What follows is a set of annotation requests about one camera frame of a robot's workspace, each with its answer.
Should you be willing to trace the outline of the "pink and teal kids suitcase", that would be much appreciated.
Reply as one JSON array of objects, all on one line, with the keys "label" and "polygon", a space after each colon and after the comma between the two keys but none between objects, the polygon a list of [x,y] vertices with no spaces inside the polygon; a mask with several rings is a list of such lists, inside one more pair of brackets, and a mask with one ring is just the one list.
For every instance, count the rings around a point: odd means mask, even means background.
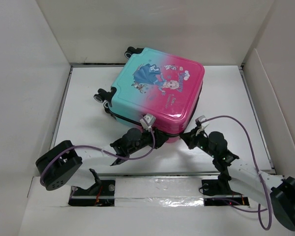
[{"label": "pink and teal kids suitcase", "polygon": [[94,99],[118,122],[140,127],[146,114],[153,127],[174,143],[188,127],[203,86],[205,68],[199,62],[151,48],[128,47],[127,63],[109,91]]}]

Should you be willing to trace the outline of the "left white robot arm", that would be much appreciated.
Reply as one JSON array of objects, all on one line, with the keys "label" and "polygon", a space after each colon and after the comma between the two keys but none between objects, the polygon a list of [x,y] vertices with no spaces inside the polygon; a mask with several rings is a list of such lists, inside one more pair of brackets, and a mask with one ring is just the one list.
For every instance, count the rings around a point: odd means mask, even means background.
[{"label": "left white robot arm", "polygon": [[95,164],[108,164],[111,157],[116,158],[111,166],[143,159],[168,140],[169,136],[157,128],[131,128],[110,144],[113,151],[90,145],[75,146],[70,140],[62,141],[36,160],[40,184],[47,191],[54,191],[66,185],[81,166],[92,168]]}]

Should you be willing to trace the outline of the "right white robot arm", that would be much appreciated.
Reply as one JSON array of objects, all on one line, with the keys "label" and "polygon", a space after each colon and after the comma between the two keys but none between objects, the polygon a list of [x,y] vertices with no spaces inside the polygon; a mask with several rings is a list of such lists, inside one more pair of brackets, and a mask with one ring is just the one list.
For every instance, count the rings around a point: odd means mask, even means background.
[{"label": "right white robot arm", "polygon": [[189,149],[199,148],[213,158],[212,163],[220,172],[219,191],[237,192],[264,207],[270,206],[277,221],[295,231],[295,178],[257,171],[255,166],[228,150],[228,143],[220,132],[206,134],[194,128],[180,137]]}]

